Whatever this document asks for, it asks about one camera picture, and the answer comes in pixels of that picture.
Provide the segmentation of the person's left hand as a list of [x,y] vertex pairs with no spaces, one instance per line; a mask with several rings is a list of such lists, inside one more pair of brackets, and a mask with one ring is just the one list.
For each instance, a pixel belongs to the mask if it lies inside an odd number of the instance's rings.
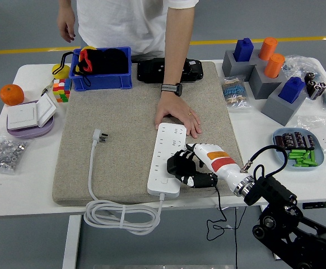
[[198,114],[181,97],[176,96],[173,92],[162,91],[155,115],[156,129],[167,115],[181,121],[187,130],[187,135],[198,138],[202,133]]

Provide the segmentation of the person's right hand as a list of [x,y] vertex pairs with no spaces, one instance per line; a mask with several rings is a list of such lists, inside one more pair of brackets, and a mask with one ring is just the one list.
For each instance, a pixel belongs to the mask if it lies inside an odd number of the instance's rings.
[[57,26],[60,36],[68,43],[74,41],[76,34],[74,32],[75,16],[70,12],[63,12],[58,15]]

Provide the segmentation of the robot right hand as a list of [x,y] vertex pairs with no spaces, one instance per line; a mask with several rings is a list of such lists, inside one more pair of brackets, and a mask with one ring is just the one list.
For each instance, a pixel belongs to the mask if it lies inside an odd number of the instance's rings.
[[167,172],[191,188],[207,188],[224,180],[230,190],[238,193],[241,182],[251,182],[248,173],[242,173],[238,164],[218,145],[186,144],[167,161]]

